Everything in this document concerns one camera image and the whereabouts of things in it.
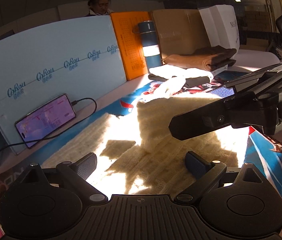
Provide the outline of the cream knitted sweater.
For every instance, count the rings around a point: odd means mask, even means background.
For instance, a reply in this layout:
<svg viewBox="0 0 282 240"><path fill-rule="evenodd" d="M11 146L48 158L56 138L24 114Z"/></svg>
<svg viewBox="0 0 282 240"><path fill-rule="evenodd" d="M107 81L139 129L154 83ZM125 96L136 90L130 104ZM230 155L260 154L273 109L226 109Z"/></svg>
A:
<svg viewBox="0 0 282 240"><path fill-rule="evenodd" d="M173 116L216 99L215 94L204 92L172 95L154 85L132 103L130 113L103 114L46 159L43 167L74 162L93 152L97 166L88 182L105 195L175 196L195 181L184 163L188 151L230 167L239 167L244 162L248 128L225 127L184 141L173 138L169 131Z"/></svg>

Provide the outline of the folded brown garment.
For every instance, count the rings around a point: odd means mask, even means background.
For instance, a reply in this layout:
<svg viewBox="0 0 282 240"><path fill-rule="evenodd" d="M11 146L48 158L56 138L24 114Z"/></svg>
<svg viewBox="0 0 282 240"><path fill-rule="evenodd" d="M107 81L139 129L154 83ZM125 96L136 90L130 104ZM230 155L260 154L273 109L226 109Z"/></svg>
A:
<svg viewBox="0 0 282 240"><path fill-rule="evenodd" d="M236 63L236 60L232 59L236 53L235 48L205 47L195 50L191 55L170 55L164 58L163 62L183 69L197 68L212 72L226 65L232 66Z"/></svg>

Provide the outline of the folded white grey garment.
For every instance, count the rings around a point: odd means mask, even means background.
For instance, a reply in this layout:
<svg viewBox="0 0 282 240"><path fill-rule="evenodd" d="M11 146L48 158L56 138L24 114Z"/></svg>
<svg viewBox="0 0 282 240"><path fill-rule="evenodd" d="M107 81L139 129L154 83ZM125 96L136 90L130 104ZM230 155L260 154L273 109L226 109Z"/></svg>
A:
<svg viewBox="0 0 282 240"><path fill-rule="evenodd" d="M227 69L228 65L225 65L210 72L198 68L184 69L181 67L165 64L159 67L150 68L148 78L153 81L165 82L173 77L177 77L185 81L185 88L191 89L206 83L211 83L214 79L214 76L224 72Z"/></svg>

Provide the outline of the smartphone with lit screen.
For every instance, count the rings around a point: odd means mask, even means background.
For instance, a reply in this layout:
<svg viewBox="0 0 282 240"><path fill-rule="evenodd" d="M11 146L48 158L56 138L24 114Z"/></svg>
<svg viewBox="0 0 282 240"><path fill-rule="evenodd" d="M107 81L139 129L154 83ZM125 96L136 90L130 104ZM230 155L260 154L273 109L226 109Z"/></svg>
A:
<svg viewBox="0 0 282 240"><path fill-rule="evenodd" d="M27 148L32 148L74 118L76 113L71 102L62 94L19 119L14 126Z"/></svg>

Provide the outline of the white paper bag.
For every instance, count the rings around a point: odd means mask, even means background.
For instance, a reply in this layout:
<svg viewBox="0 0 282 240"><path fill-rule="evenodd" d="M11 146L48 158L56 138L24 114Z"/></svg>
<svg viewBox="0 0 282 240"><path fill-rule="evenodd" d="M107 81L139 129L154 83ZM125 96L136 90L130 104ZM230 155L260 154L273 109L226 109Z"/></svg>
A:
<svg viewBox="0 0 282 240"><path fill-rule="evenodd" d="M226 49L239 50L239 30L232 5L214 5L198 11L212 47L221 46Z"/></svg>

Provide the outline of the brown cardboard box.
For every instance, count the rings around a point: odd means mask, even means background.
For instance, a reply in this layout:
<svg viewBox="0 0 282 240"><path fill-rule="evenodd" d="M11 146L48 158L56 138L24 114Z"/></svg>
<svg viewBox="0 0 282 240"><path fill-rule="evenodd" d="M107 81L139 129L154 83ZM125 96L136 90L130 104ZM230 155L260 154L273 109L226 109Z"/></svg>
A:
<svg viewBox="0 0 282 240"><path fill-rule="evenodd" d="M161 9L150 12L158 35L162 59L191 55L209 47L210 41L197 9Z"/></svg>

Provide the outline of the blue white thermos bottle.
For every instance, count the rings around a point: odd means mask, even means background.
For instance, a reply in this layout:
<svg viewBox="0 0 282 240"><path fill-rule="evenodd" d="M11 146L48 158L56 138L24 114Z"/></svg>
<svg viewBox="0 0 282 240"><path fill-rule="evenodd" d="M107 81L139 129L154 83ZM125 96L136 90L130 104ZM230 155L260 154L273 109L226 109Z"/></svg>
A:
<svg viewBox="0 0 282 240"><path fill-rule="evenodd" d="M161 66L162 58L154 22L140 22L138 28L147 68Z"/></svg>

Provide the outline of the large light blue box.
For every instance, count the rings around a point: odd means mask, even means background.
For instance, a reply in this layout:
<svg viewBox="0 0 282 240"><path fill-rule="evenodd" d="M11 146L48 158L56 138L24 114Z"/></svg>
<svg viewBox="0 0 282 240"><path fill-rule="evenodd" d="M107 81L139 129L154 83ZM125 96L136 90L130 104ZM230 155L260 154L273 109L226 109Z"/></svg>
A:
<svg viewBox="0 0 282 240"><path fill-rule="evenodd" d="M126 82L109 16L41 25L0 41L0 131L14 153L25 146L23 116L66 94L99 99Z"/></svg>

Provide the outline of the orange cardboard box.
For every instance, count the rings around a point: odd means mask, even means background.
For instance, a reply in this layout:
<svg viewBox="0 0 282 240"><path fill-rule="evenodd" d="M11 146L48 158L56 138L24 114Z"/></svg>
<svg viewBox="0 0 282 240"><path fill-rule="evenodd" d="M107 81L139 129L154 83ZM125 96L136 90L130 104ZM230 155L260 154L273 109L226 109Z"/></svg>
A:
<svg viewBox="0 0 282 240"><path fill-rule="evenodd" d="M110 15L128 81L148 73L138 24L149 21L147 11L113 12Z"/></svg>

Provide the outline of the person in background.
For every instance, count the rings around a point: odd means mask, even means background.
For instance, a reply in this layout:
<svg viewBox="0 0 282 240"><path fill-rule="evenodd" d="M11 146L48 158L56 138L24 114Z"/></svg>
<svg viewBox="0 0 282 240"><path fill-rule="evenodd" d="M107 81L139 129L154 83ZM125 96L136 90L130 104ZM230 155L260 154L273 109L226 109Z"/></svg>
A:
<svg viewBox="0 0 282 240"><path fill-rule="evenodd" d="M109 8L111 0L88 0L89 12L86 17L110 15L113 10Z"/></svg>

